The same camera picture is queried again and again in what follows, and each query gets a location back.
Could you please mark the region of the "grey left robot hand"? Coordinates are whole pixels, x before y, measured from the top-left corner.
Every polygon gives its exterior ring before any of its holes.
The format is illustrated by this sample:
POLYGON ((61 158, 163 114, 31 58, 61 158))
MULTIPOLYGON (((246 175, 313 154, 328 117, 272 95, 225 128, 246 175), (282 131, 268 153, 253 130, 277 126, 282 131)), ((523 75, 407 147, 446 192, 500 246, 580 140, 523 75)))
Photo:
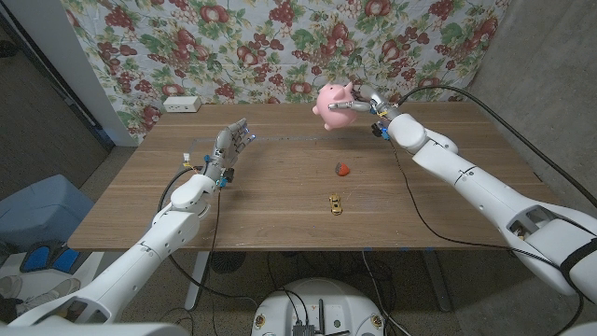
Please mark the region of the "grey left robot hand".
POLYGON ((217 135, 202 173, 214 181, 219 180, 226 170, 234 166, 240 153, 255 138, 248 130, 246 118, 231 123, 217 135))

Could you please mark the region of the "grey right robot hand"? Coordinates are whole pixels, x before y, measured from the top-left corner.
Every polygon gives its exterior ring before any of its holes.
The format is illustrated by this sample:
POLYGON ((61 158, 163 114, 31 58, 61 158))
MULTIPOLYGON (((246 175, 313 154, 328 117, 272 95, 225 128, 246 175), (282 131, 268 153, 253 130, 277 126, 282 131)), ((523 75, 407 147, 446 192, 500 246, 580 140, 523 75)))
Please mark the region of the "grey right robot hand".
POLYGON ((393 120, 401 114, 397 107, 390 104, 384 96, 368 85, 361 86, 356 93, 357 100, 332 103, 327 106, 328 109, 368 112, 388 120, 393 120))

